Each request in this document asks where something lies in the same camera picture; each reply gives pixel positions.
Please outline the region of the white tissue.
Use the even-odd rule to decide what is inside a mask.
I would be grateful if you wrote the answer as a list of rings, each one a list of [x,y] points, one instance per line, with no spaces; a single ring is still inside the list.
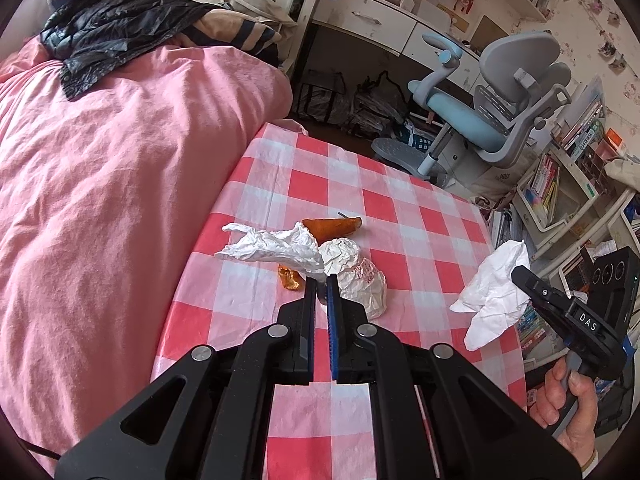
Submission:
[[[522,240],[508,240],[480,264],[472,280],[449,307],[454,313],[473,315],[464,336],[469,352],[498,339],[523,315],[529,298],[511,280],[517,266],[530,269],[526,244]]]

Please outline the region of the black puffer jacket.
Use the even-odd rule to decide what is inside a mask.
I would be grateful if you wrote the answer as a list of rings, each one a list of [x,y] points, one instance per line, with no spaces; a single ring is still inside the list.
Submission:
[[[39,39],[62,63],[58,76],[73,101],[215,9],[194,0],[73,0],[50,15]]]

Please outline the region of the striped beige pillow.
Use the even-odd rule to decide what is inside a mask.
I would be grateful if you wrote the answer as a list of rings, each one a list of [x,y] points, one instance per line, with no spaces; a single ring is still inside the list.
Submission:
[[[279,65],[281,35],[250,16],[214,9],[175,36],[181,47],[234,47],[272,66]]]

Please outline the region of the short orange sausage wrapper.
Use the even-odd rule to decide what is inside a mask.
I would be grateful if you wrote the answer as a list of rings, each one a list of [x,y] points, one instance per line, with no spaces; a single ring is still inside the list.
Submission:
[[[278,275],[281,285],[287,290],[295,292],[296,290],[303,290],[305,288],[304,278],[295,270],[289,269],[286,266],[278,266]]]

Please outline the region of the pink duvet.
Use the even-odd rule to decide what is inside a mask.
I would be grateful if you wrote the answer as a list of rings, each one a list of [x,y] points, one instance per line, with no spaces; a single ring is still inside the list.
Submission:
[[[149,381],[186,260],[280,70],[232,47],[159,47],[66,98],[30,40],[1,65],[1,406],[63,453]]]

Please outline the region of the white desk with drawers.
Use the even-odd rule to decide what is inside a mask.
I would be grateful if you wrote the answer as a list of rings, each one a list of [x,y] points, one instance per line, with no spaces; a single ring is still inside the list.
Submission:
[[[404,86],[439,68],[440,50],[422,35],[445,29],[384,0],[318,0],[312,22],[308,66],[340,70],[349,84],[386,70]]]

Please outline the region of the white paper bag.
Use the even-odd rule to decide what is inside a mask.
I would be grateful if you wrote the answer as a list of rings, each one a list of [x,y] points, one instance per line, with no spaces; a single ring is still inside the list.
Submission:
[[[385,313],[386,277],[356,242],[347,237],[328,240],[319,252],[326,275],[336,275],[342,298],[362,304],[369,320]]]

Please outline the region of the white wrapper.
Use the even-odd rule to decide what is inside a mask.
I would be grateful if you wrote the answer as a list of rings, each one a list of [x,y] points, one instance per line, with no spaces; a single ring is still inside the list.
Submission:
[[[296,222],[293,229],[286,231],[260,230],[242,223],[228,223],[221,229],[241,233],[242,237],[216,252],[218,257],[273,262],[298,272],[303,278],[326,281],[318,242],[302,222]]]

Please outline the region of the grey blue desk chair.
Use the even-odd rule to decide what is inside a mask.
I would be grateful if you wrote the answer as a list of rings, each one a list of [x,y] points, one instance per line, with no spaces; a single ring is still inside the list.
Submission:
[[[408,89],[413,102],[444,124],[425,153],[399,140],[372,142],[376,156],[413,177],[431,180],[453,174],[439,157],[454,136],[461,136],[485,164],[508,169],[530,133],[544,128],[570,102],[566,86],[572,72],[559,60],[559,41],[548,32],[522,32],[488,44],[480,56],[485,83],[475,88],[471,106],[437,88],[460,67],[463,50],[438,32],[426,32],[422,40],[439,50],[439,66],[423,79],[410,81]]]

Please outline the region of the white bookshelf rack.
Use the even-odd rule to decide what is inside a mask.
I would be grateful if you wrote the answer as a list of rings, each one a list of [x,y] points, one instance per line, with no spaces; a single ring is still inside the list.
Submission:
[[[620,248],[639,251],[639,225],[626,214],[634,188],[611,179],[602,80],[576,89],[555,119],[551,141],[498,206],[502,226],[525,240],[534,273],[571,295],[585,292],[590,263]]]

